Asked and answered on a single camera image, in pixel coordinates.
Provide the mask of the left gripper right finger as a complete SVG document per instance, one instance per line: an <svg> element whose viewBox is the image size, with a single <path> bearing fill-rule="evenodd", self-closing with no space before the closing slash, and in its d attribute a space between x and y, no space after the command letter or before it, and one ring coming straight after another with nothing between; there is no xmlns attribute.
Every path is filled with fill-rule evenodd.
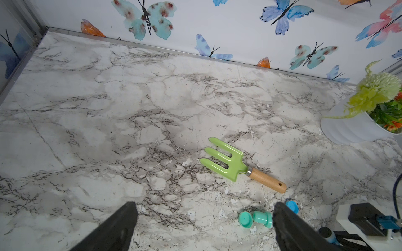
<svg viewBox="0 0 402 251"><path fill-rule="evenodd" d="M273 227L281 251L339 251L286 204L278 202L273 211Z"/></svg>

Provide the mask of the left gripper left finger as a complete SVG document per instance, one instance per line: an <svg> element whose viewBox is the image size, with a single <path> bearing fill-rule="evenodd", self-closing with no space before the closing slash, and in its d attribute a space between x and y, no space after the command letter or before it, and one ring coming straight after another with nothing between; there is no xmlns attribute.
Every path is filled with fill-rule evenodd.
<svg viewBox="0 0 402 251"><path fill-rule="evenodd" d="M127 251L137 221L135 202L127 202L71 250Z"/></svg>

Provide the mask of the blue stamp cap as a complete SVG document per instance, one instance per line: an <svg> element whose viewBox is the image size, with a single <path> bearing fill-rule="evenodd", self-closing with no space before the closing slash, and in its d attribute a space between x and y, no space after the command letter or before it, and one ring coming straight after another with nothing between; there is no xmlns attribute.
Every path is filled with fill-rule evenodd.
<svg viewBox="0 0 402 251"><path fill-rule="evenodd" d="M286 204L286 206L287 206L289 209L291 209L295 214L298 214L298 212L299 212L299 207L298 207L298 205L297 205L296 202L290 200L290 201L287 201L285 204Z"/></svg>

